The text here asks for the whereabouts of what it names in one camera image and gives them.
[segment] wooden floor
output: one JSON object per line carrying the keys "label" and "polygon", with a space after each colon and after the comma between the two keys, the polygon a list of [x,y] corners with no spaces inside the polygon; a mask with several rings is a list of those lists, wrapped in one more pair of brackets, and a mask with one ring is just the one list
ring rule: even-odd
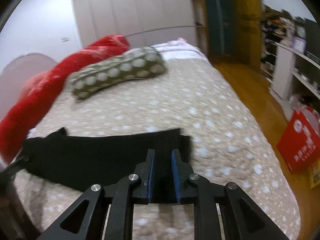
{"label": "wooden floor", "polygon": [[215,63],[211,61],[230,83],[240,100],[247,106],[280,161],[282,171],[296,196],[301,214],[299,240],[309,240],[320,222],[320,186],[309,188],[308,173],[292,175],[276,148],[286,128],[286,119],[280,105],[269,93],[270,83],[247,65]]}

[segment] polka dot pillow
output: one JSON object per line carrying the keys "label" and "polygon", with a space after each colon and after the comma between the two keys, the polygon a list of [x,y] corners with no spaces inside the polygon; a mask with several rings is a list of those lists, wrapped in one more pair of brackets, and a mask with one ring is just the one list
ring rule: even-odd
{"label": "polka dot pillow", "polygon": [[102,88],[126,80],[155,77],[165,70],[164,61],[155,48],[131,49],[73,73],[72,93],[78,99],[85,99]]}

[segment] bedspread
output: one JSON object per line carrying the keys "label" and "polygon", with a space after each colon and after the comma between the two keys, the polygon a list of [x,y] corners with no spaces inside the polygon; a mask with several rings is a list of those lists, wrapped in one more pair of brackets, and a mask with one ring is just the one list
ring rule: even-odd
{"label": "bedspread", "polygon": [[[193,137],[191,165],[196,173],[218,184],[234,181],[289,239],[296,239],[298,205],[249,110],[206,61],[171,59],[166,67],[163,76],[120,83],[82,102],[66,86],[31,136],[44,137],[63,126],[71,136],[92,137],[181,127]],[[15,186],[41,231],[81,194],[26,171],[17,174]],[[133,239],[146,237],[193,239],[193,206],[136,205]]]}

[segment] silver bolt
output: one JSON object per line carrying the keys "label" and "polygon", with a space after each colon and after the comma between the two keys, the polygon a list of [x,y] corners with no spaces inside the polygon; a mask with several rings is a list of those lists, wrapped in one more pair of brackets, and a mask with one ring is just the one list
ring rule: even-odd
{"label": "silver bolt", "polygon": [[99,191],[101,189],[101,186],[99,184],[94,184],[91,186],[92,191]]}
{"label": "silver bolt", "polygon": [[199,174],[196,174],[196,173],[190,174],[190,179],[192,179],[192,180],[198,180],[199,178],[200,178]]}
{"label": "silver bolt", "polygon": [[234,182],[229,182],[227,185],[229,189],[236,189],[238,187],[237,184]]}
{"label": "silver bolt", "polygon": [[129,175],[129,180],[137,180],[139,178],[139,175],[137,175],[137,174],[131,174],[131,175]]}

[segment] red paper bag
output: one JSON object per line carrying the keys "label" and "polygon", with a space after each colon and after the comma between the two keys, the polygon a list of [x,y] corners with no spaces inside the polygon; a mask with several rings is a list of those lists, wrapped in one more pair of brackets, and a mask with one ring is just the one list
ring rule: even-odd
{"label": "red paper bag", "polygon": [[277,148],[291,173],[307,169],[320,158],[319,114],[309,106],[296,110]]}

